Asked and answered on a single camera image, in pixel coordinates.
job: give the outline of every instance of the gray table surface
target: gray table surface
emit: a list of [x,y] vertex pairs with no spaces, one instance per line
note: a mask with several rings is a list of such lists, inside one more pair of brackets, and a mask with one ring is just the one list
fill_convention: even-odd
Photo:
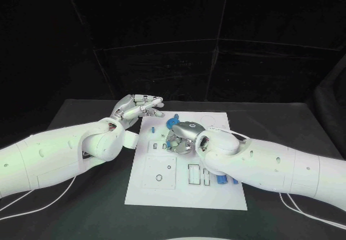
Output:
[[[49,130],[108,117],[117,101],[68,99]],[[326,132],[303,103],[164,103],[164,111],[226,112],[229,127],[254,139],[279,143],[311,154],[341,159]],[[128,129],[140,132],[141,121]],[[45,210],[0,222],[0,239],[164,240],[215,237],[232,240],[343,239],[346,231],[292,212],[278,193],[243,184],[248,211],[124,205],[135,151],[122,148],[117,158],[75,179],[59,201]],[[70,180],[39,189],[0,217],[43,207]],[[21,193],[1,199],[0,207]],[[300,209],[346,224],[346,212],[294,195]]]

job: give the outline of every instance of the white paper sheet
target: white paper sheet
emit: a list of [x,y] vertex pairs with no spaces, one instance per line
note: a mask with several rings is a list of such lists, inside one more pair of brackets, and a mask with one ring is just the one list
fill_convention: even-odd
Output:
[[[215,126],[229,130],[226,113],[164,111],[164,114],[163,118],[144,117],[141,121],[124,204],[248,210],[241,181],[233,184],[226,176],[228,184],[218,184],[212,173],[209,181],[205,181],[205,167],[196,153],[181,155],[163,149],[170,131],[166,122],[174,114],[179,114],[180,122],[196,122],[205,128]],[[199,165],[200,184],[189,184],[189,165]]]

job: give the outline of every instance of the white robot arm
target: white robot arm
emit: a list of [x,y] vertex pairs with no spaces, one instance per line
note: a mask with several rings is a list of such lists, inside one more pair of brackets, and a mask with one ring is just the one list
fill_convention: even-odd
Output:
[[49,187],[111,161],[122,146],[135,149],[138,135],[125,129],[138,117],[164,114],[163,98],[127,95],[98,122],[45,131],[0,151],[0,198]]
[[346,161],[251,139],[218,127],[196,135],[190,125],[180,122],[171,129],[179,139],[193,136],[189,140],[210,173],[229,175],[262,190],[314,198],[346,211]]

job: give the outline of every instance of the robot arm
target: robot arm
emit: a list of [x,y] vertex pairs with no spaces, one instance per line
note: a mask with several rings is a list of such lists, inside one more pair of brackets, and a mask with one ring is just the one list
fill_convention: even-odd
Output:
[[[194,129],[187,128],[193,123],[181,124],[183,131],[179,125],[173,126],[176,129],[171,127],[177,135],[193,135]],[[346,161],[248,138],[218,127],[199,132],[192,145],[203,167],[215,175],[229,175],[267,191],[307,196],[346,211]]]
[[98,122],[37,133],[0,151],[0,198],[49,187],[111,161],[122,146],[135,149],[138,135],[125,129],[138,117],[164,114],[163,98],[127,95]]

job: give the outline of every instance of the white cable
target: white cable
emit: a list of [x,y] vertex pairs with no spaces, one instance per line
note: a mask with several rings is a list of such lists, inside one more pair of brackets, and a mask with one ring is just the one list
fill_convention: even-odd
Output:
[[68,185],[66,190],[63,191],[63,193],[60,194],[60,196],[59,196],[45,207],[42,207],[40,209],[36,209],[36,210],[33,210],[33,211],[19,213],[19,214],[11,215],[11,216],[6,216],[6,217],[0,218],[0,221],[4,220],[4,219],[8,219],[8,218],[14,218],[14,217],[17,217],[17,216],[26,215],[26,214],[36,213],[37,211],[46,209],[46,208],[60,199],[60,197],[63,196],[65,192],[69,190],[70,185],[72,185],[75,179],[76,179],[76,177],[73,177],[73,179],[72,179],[72,181],[70,181],[70,184]]
[[321,221],[323,223],[326,223],[326,224],[329,224],[329,225],[331,225],[331,226],[334,226],[334,227],[346,230],[346,226],[341,225],[340,223],[333,222],[333,221],[329,221],[329,220],[324,220],[324,219],[317,218],[316,216],[311,216],[311,215],[308,215],[307,213],[304,213],[304,212],[300,210],[300,208],[298,208],[298,206],[297,206],[297,204],[295,204],[295,202],[294,202],[290,194],[287,194],[288,197],[290,197],[290,200],[291,200],[291,202],[292,202],[292,204],[294,204],[294,206],[297,207],[298,210],[295,210],[294,208],[291,208],[291,207],[287,205],[287,203],[285,203],[285,201],[284,201],[284,199],[282,199],[281,193],[278,193],[278,194],[279,194],[279,198],[281,198],[282,204],[284,204],[294,212],[297,212],[297,213],[305,215],[308,218],[311,218],[311,219],[314,219],[314,220],[318,220],[318,221]]
[[32,191],[29,191],[17,200],[14,200],[10,204],[7,204],[1,209],[0,209],[0,211],[3,211],[16,201],[19,201],[24,196],[27,196],[30,193],[33,192],[33,190]]

